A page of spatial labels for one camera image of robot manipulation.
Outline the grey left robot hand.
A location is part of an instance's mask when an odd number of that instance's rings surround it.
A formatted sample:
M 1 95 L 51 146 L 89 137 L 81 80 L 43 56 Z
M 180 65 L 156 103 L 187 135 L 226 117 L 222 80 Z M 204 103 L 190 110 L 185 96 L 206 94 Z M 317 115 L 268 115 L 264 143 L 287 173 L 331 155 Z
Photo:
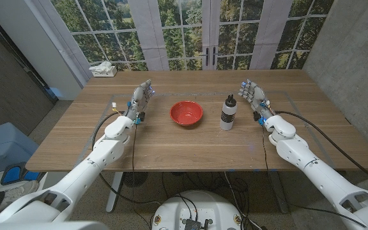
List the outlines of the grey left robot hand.
M 143 122 L 147 104 L 154 94 L 155 91 L 152 90 L 150 79 L 140 84 L 134 90 L 131 100 L 128 102 L 128 109 L 124 113 L 124 116 L 130 118 L 136 124 Z

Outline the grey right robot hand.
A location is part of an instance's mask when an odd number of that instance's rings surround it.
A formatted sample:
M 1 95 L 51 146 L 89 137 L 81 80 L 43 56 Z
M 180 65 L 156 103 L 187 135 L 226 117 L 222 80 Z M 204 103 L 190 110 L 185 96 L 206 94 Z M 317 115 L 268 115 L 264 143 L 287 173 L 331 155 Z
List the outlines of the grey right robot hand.
M 242 82 L 238 95 L 248 101 L 253 110 L 254 121 L 257 121 L 260 125 L 264 125 L 268 118 L 275 115 L 265 92 L 255 82 L 249 79 Z

